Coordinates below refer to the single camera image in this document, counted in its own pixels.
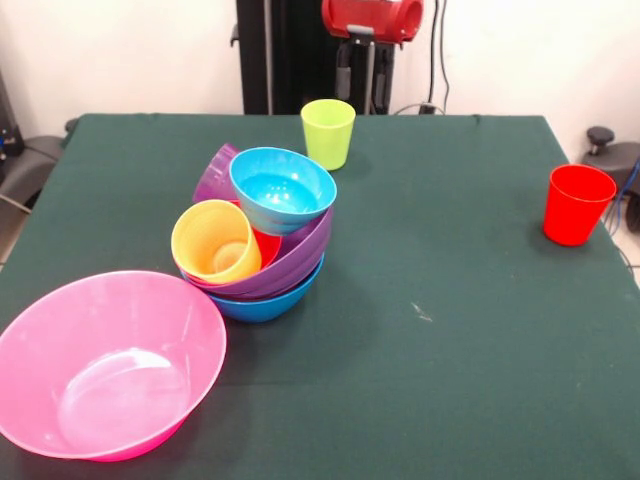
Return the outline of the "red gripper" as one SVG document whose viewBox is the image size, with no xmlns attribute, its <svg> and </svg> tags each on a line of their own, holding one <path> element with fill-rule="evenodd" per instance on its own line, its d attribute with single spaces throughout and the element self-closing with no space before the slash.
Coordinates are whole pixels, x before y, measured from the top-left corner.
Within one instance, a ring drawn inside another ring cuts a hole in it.
<svg viewBox="0 0 640 480">
<path fill-rule="evenodd" d="M 373 105 L 376 114 L 388 114 L 394 72 L 395 46 L 414 39 L 423 18 L 422 0 L 324 0 L 323 23 L 334 37 L 364 36 L 379 44 L 375 50 Z M 352 44 L 342 41 L 336 51 L 335 95 L 351 96 Z"/>
</svg>

